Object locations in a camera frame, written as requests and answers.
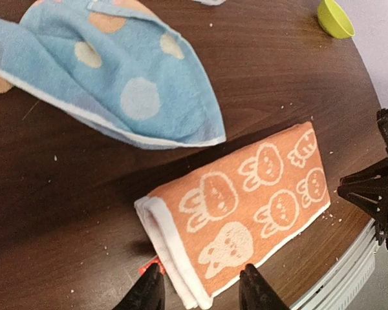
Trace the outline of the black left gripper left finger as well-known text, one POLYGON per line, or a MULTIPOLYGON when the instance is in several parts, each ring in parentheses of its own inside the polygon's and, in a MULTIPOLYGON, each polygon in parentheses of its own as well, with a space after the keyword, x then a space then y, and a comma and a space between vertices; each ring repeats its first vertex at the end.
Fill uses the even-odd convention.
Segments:
POLYGON ((165 299, 164 275, 152 263, 113 310, 163 310, 165 299))

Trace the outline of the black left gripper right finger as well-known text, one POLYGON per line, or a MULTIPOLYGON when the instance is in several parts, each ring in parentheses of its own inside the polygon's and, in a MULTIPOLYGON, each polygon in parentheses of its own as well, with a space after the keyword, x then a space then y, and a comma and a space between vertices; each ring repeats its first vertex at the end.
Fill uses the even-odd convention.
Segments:
POLYGON ((240 272, 239 307, 241 310, 290 309, 251 263, 240 272))

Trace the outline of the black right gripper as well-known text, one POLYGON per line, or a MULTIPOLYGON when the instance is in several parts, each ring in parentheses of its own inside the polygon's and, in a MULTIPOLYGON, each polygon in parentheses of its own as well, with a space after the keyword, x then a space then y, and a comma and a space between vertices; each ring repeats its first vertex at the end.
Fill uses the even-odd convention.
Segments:
MULTIPOLYGON (((388 154, 388 108, 379 110, 376 120, 388 154)), ((375 220, 378 244, 388 250, 388 157, 341 178, 338 195, 375 220)))

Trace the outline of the orange bunny towel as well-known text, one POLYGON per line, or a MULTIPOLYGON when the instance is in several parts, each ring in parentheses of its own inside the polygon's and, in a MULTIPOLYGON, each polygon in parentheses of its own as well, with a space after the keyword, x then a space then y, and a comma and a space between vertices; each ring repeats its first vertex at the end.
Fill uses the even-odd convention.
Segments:
POLYGON ((136 200, 186 309, 209 309, 330 206, 311 122, 245 146, 136 200))

